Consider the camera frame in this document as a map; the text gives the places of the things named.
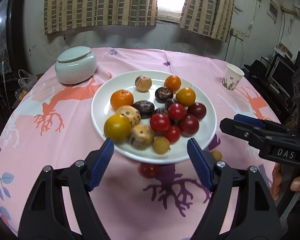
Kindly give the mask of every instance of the plastic bag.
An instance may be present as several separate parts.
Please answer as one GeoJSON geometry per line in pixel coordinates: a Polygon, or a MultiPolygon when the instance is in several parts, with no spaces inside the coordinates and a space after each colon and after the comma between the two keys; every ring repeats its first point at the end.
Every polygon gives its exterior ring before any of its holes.
{"type": "Polygon", "coordinates": [[[38,78],[36,75],[31,75],[27,71],[23,69],[19,69],[19,85],[20,88],[15,92],[15,96],[17,99],[22,100],[25,95],[33,88],[33,86],[37,83],[38,78]]]}

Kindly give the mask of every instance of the plate rim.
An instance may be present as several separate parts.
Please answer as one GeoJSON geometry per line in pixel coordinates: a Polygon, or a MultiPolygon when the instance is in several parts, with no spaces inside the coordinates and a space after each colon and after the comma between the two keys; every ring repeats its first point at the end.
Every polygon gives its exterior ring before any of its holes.
{"type": "MultiPolygon", "coordinates": [[[[173,73],[169,73],[169,72],[165,72],[165,71],[159,71],[159,70],[133,70],[133,71],[128,71],[128,72],[125,72],[125,73],[122,73],[114,78],[118,78],[122,75],[125,75],[127,73],[133,73],[133,72],[154,72],[154,73],[164,73],[164,74],[168,74],[168,75],[174,75],[173,73]]],[[[206,98],[209,100],[210,104],[212,105],[212,109],[213,109],[213,112],[214,112],[214,115],[216,117],[216,124],[215,124],[215,127],[213,129],[213,134],[211,135],[211,137],[209,138],[208,142],[207,142],[207,146],[205,148],[208,147],[208,145],[212,142],[215,134],[216,134],[216,131],[217,131],[217,126],[218,126],[218,117],[217,117],[217,113],[216,113],[216,110],[210,100],[210,98],[198,87],[196,86],[195,84],[193,84],[192,82],[186,80],[185,78],[181,77],[181,79],[189,82],[190,84],[192,84],[194,87],[196,87],[198,90],[200,90],[205,96],[206,98]]],[[[106,83],[108,83],[109,81],[111,81],[112,79],[109,79],[107,80],[106,82],[104,82],[100,87],[99,89],[95,92],[95,94],[93,95],[93,98],[92,98],[92,101],[91,101],[91,106],[90,106],[90,116],[91,116],[91,120],[92,120],[92,123],[93,123],[93,126],[96,130],[96,132],[98,133],[98,135],[103,139],[103,140],[106,140],[106,137],[103,135],[103,133],[99,133],[99,128],[94,120],[94,116],[93,116],[93,102],[94,102],[94,99],[96,97],[96,94],[98,93],[98,91],[100,90],[100,88],[102,86],[104,86],[106,83]]],[[[120,154],[132,159],[132,160],[135,160],[135,161],[139,161],[139,162],[143,162],[143,163],[151,163],[151,164],[159,164],[159,165],[167,165],[167,164],[174,164],[174,163],[180,163],[180,162],[184,162],[186,160],[189,160],[189,155],[185,155],[184,157],[179,157],[179,158],[175,158],[175,159],[149,159],[149,158],[146,158],[146,157],[140,157],[140,156],[137,156],[137,155],[134,155],[134,154],[131,154],[121,148],[119,148],[117,145],[114,145],[114,150],[119,152],[120,154]]]]}

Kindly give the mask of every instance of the hand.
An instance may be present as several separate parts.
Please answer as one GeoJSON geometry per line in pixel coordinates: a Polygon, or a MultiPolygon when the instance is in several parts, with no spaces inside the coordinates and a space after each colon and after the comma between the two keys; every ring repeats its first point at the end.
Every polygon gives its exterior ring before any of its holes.
{"type": "MultiPolygon", "coordinates": [[[[281,189],[281,182],[282,182],[282,174],[281,174],[281,164],[276,163],[274,166],[274,169],[272,171],[272,186],[270,188],[271,196],[274,200],[276,200],[279,196],[279,192],[281,189]]],[[[290,189],[292,191],[300,191],[300,176],[296,177],[291,186],[290,189]]]]}

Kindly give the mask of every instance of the floral pattern on cup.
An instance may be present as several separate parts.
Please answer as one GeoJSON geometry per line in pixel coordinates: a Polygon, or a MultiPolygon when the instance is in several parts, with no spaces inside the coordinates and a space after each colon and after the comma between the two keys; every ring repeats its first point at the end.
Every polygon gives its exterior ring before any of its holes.
{"type": "Polygon", "coordinates": [[[233,77],[230,77],[230,80],[231,82],[228,84],[228,80],[224,77],[222,80],[222,85],[228,90],[234,90],[239,83],[239,80],[236,83],[233,81],[233,77]]]}

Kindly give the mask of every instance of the jar lid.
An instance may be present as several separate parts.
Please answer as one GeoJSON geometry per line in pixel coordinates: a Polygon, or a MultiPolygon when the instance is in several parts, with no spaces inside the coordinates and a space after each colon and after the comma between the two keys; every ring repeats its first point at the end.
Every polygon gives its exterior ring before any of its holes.
{"type": "Polygon", "coordinates": [[[67,63],[72,62],[76,59],[85,57],[91,52],[91,48],[85,46],[78,46],[74,48],[67,49],[66,51],[62,52],[57,60],[60,63],[67,63]]]}

